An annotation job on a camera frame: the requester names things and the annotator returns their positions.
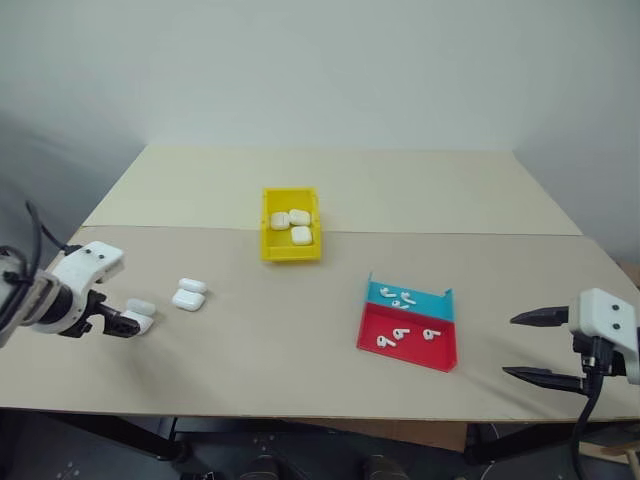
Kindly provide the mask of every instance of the red tray section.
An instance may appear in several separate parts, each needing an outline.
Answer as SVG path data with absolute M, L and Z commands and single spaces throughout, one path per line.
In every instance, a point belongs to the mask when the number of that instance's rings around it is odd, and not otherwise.
M 396 328 L 408 328 L 411 332 L 396 340 L 393 338 Z M 422 336 L 425 328 L 437 330 L 441 335 L 427 341 Z M 379 347 L 376 343 L 379 335 L 397 346 Z M 442 372 L 451 371 L 458 363 L 455 323 L 374 303 L 366 303 L 362 312 L 358 348 Z

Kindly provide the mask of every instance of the white wall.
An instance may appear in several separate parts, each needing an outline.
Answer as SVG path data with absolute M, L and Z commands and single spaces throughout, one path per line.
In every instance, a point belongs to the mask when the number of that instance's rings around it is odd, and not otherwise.
M 637 0 L 4 0 L 0 60 L 3 237 L 7 191 L 69 234 L 147 142 L 513 149 L 640 255 Z

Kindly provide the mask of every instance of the table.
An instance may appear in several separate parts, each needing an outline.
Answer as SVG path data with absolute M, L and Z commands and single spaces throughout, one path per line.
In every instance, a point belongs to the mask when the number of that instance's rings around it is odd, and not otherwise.
M 324 258 L 259 260 L 263 186 L 313 185 Z M 637 289 L 509 152 L 148 147 L 73 238 L 125 251 L 99 290 L 158 307 L 142 337 L 21 329 L 0 354 L 0 406 L 147 415 L 567 421 L 584 399 L 502 366 L 580 371 L 566 329 L 509 325 L 598 286 Z M 355 348 L 367 277 L 456 294 L 459 365 L 441 373 Z M 197 313 L 169 303 L 206 281 Z M 640 416 L 607 379 L 596 419 Z

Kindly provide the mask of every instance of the yellow bin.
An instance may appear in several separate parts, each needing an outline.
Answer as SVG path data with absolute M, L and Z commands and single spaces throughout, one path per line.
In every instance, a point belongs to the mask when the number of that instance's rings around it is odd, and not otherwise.
M 294 245 L 291 229 L 271 230 L 271 214 L 292 208 L 311 213 L 311 245 Z M 265 188 L 262 192 L 262 260 L 292 262 L 319 260 L 322 257 L 322 228 L 318 214 L 318 197 L 313 188 Z

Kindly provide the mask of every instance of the blue tray section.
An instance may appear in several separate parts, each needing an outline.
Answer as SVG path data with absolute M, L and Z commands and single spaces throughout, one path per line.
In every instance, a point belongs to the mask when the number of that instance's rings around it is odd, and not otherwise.
M 397 297 L 386 298 L 380 295 L 380 289 L 387 287 L 389 293 L 395 293 Z M 400 298 L 401 292 L 409 292 L 409 298 L 416 302 L 415 305 L 408 304 Z M 396 308 L 391 305 L 394 300 L 399 300 L 402 305 L 409 305 L 404 309 L 406 312 L 417 313 L 418 315 L 426 315 L 428 317 L 441 318 L 449 322 L 455 322 L 453 312 L 453 290 L 449 289 L 444 295 L 433 295 L 431 293 L 419 292 L 410 288 L 397 287 L 386 283 L 372 282 L 369 280 L 369 288 L 367 290 L 367 302 L 383 305 L 385 307 Z

